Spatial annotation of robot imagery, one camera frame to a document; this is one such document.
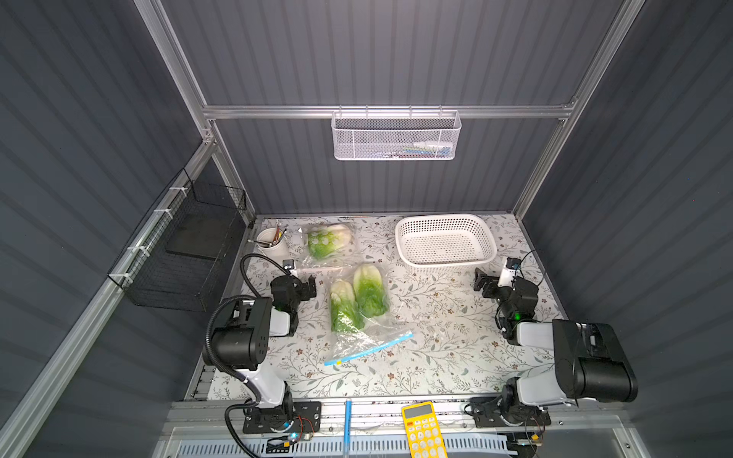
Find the clear zip-top bag blue seal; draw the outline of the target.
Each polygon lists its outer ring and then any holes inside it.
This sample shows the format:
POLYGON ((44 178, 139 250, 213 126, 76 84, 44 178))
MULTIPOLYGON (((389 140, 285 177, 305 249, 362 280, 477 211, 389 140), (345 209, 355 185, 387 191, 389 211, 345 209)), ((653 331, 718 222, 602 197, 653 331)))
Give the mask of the clear zip-top bag blue seal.
MULTIPOLYGON (((412 330, 406 324, 400 322, 393 313, 391 300, 389 299, 389 295, 387 295, 387 280, 383 275, 382 270, 376 264, 371 264, 375 265, 382 274, 387 303, 389 304, 389 311, 383 316, 374 318, 367 318, 362 315, 364 317, 365 326, 356 333, 339 334, 333 332, 331 330, 330 317, 331 341, 329 343, 328 357, 326 357, 325 360, 326 366, 339 366, 339 364, 364 358, 381 350, 399 345, 399 343, 402 344, 413 337, 412 330)), ((328 285, 328 293, 326 293, 329 313, 330 286, 336 280, 344 280, 346 282, 350 282, 352 285, 354 271, 359 265, 347 267, 333 278, 332 281, 330 281, 328 285)))

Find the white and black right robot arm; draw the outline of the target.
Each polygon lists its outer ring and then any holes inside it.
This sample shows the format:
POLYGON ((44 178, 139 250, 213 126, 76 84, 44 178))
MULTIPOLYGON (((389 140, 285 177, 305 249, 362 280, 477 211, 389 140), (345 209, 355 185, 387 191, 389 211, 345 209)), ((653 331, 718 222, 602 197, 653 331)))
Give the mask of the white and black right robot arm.
POLYGON ((473 290, 497 302, 494 321, 508 344, 549 350, 554 356, 551 369, 513 377, 498 395, 469 400, 464 412, 477 427, 498 421, 509 427, 546 427, 551 424, 549 406, 580 399, 631 403, 638 397, 638 379, 612 326, 536 320, 539 285, 523 278, 517 264, 498 277, 475 269, 473 290))

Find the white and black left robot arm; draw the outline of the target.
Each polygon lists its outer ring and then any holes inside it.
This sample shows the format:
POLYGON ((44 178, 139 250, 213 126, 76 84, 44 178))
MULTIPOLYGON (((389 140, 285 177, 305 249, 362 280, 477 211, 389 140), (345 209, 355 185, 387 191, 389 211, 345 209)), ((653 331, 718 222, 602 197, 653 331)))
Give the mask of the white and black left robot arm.
POLYGON ((251 293, 221 300, 206 326, 202 358, 250 392, 249 399, 240 406, 245 432, 287 431, 296 417, 292 393, 265 358, 270 339, 295 334, 300 304, 317 297, 316 280, 309 276, 303 281, 278 261, 259 253, 242 256, 239 267, 251 293), (267 261, 281 272, 270 283, 268 296, 261 294, 247 276, 251 259, 267 261))

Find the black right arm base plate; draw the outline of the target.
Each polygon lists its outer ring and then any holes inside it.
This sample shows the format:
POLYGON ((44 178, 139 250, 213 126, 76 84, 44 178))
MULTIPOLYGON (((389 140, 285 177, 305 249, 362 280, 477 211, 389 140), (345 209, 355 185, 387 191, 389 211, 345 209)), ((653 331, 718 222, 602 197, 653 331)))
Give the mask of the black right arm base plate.
POLYGON ((501 396, 471 398, 463 412, 475 421, 476 427, 548 427, 549 412, 538 406, 505 401, 501 396))

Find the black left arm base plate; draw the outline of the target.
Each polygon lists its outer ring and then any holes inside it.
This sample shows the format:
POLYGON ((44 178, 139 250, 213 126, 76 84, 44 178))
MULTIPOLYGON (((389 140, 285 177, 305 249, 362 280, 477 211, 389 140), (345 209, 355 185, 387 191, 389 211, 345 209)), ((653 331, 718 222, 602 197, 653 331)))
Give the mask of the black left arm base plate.
POLYGON ((322 419, 321 402, 294 402, 276 408, 248 408, 244 411, 244 434, 318 432, 322 419))

